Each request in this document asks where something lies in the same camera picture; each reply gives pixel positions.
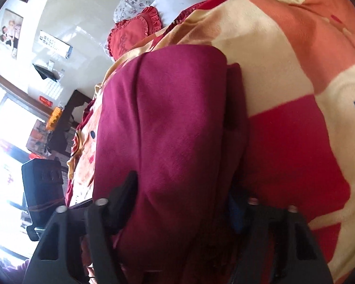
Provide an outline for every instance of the black chair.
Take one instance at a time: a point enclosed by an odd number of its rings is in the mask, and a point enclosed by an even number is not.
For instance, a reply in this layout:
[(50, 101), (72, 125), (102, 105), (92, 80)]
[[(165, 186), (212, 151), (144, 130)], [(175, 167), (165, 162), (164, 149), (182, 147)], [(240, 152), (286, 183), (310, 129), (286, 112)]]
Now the black chair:
[(32, 225), (27, 234), (38, 241), (54, 210), (65, 205), (61, 163), (55, 160), (32, 159), (22, 165), (27, 209)]

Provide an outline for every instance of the silver bolt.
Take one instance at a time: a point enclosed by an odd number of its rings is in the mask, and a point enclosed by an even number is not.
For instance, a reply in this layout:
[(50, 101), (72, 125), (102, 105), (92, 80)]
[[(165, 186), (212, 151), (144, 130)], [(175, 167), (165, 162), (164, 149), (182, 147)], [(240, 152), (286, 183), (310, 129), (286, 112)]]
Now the silver bolt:
[(64, 205), (58, 206), (58, 207), (55, 209), (55, 211), (56, 211), (57, 213), (64, 213), (64, 212), (67, 211), (67, 206), (64, 206)]
[(257, 198), (249, 198), (249, 205), (259, 205), (259, 200)]
[(95, 202), (95, 204), (96, 204), (97, 206), (104, 206), (104, 205), (108, 204), (108, 200), (107, 200), (106, 198), (99, 198), (99, 199)]
[(288, 206), (288, 211), (296, 213), (296, 212), (298, 212), (298, 208), (294, 205), (290, 205), (290, 206)]

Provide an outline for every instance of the red ruffled pillow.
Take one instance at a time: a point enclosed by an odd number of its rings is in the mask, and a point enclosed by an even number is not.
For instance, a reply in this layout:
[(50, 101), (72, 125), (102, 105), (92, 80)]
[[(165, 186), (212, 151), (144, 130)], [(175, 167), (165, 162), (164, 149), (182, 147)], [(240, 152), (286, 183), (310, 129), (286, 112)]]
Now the red ruffled pillow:
[(115, 24), (108, 36), (109, 55), (115, 60), (128, 52), (145, 37), (161, 30), (162, 22), (155, 7), (146, 7), (131, 20)]

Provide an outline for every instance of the patterned blanket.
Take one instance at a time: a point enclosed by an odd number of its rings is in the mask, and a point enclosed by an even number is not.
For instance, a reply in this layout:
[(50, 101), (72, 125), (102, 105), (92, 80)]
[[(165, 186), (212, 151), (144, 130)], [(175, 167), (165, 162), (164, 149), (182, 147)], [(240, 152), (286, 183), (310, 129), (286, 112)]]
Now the patterned blanket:
[(218, 48), (241, 67), (249, 120), (241, 183), (263, 204), (296, 205), (335, 283), (355, 267), (355, 8), (349, 0), (208, 0), (108, 71), (82, 128), (69, 198), (92, 190), (102, 91), (120, 67), (173, 44)]

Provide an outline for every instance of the wall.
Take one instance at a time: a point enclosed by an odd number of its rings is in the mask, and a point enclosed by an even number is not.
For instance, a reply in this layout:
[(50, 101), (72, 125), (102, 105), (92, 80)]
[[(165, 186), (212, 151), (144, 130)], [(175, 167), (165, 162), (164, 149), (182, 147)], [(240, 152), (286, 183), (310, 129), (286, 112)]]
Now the wall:
[(0, 75), (8, 81), (27, 91), (29, 84), (29, 66), (34, 57), (32, 46), (39, 19), (47, 0), (7, 0), (0, 10), (0, 27), (4, 10), (7, 8), (24, 18), (18, 42), (17, 60), (0, 50)]
[[(55, 63), (54, 73), (61, 76), (59, 83), (63, 88), (56, 103), (65, 104), (75, 89), (93, 97), (94, 86), (102, 82), (106, 71), (113, 64), (104, 52), (104, 45), (114, 25), (113, 12), (119, 1), (47, 1), (34, 38), (33, 52), (36, 56), (33, 62), (41, 66), (45, 66), (49, 60)], [(66, 60), (40, 45), (40, 31), (71, 45), (71, 57)], [(28, 92), (37, 97), (39, 90), (42, 87), (32, 85)]]

